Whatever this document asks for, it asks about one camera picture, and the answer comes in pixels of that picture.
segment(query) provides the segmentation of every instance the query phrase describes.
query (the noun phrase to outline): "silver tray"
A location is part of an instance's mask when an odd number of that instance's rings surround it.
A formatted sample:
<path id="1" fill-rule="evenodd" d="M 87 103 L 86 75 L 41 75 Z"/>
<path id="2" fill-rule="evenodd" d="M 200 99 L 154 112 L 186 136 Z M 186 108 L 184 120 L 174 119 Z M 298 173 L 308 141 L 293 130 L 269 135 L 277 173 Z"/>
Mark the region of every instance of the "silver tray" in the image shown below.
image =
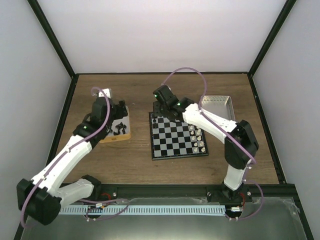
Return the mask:
<path id="1" fill-rule="evenodd" d="M 202 99 L 202 107 L 221 118 L 236 120 L 230 96 L 206 95 Z"/>

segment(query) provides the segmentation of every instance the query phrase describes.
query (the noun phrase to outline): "chessboard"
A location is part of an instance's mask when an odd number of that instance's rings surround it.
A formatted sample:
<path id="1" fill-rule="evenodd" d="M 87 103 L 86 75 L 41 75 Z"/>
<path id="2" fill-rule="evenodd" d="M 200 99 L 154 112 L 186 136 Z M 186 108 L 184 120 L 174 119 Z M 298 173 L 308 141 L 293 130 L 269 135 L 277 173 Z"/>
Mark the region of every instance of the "chessboard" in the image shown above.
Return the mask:
<path id="1" fill-rule="evenodd" d="M 152 160 L 208 156 L 205 132 L 194 125 L 149 112 Z"/>

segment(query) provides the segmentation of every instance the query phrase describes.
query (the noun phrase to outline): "white wall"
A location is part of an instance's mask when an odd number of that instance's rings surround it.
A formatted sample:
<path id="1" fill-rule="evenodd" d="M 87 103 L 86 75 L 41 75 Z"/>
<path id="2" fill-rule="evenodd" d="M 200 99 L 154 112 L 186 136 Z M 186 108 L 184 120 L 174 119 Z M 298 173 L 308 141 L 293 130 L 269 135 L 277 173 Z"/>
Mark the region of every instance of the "white wall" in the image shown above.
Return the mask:
<path id="1" fill-rule="evenodd" d="M 320 1 L 297 1 L 254 83 L 286 179 L 320 239 Z"/>
<path id="2" fill-rule="evenodd" d="M 39 0 L 76 73 L 248 71 L 285 0 Z"/>
<path id="3" fill-rule="evenodd" d="M 16 185 L 45 166 L 70 77 L 26 0 L 0 1 L 0 239 L 19 225 Z"/>

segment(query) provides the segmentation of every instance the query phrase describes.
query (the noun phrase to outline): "wooden table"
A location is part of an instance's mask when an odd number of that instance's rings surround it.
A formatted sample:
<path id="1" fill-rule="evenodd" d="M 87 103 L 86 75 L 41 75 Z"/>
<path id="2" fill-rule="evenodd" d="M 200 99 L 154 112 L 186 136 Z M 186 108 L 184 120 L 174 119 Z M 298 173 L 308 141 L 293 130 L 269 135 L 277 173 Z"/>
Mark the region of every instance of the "wooden table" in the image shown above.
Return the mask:
<path id="1" fill-rule="evenodd" d="M 249 171 L 248 179 L 260 184 L 277 184 L 278 179 L 260 121 L 254 96 L 245 74 L 207 74 L 207 95 L 231 96 L 235 118 L 248 121 L 260 145 L 258 164 Z M 113 97 L 124 99 L 129 107 L 130 140 L 99 143 L 85 156 L 65 182 L 89 174 L 103 183 L 113 184 L 220 184 L 228 164 L 224 145 L 205 135 L 209 156 L 152 161 L 149 112 L 153 110 L 152 92 L 166 78 L 163 74 L 89 74 L 80 75 L 64 125 L 58 151 L 67 143 L 75 127 L 91 112 L 93 86 L 111 88 Z M 176 74 L 167 84 L 178 96 L 198 102 L 204 85 L 195 74 Z"/>

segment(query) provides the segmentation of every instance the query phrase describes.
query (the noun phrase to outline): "gray floor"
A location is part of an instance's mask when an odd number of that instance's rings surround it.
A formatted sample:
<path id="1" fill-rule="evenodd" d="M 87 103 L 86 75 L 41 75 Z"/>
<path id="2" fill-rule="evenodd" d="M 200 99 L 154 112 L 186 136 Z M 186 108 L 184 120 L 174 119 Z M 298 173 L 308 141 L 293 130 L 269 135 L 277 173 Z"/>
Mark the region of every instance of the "gray floor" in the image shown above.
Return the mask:
<path id="1" fill-rule="evenodd" d="M 246 203 L 244 215 L 258 206 Z M 222 216 L 118 216 L 86 222 L 81 215 L 60 215 L 48 226 L 25 230 L 22 239 L 305 240 L 306 236 L 291 199 L 267 198 L 259 214 L 238 222 Z"/>

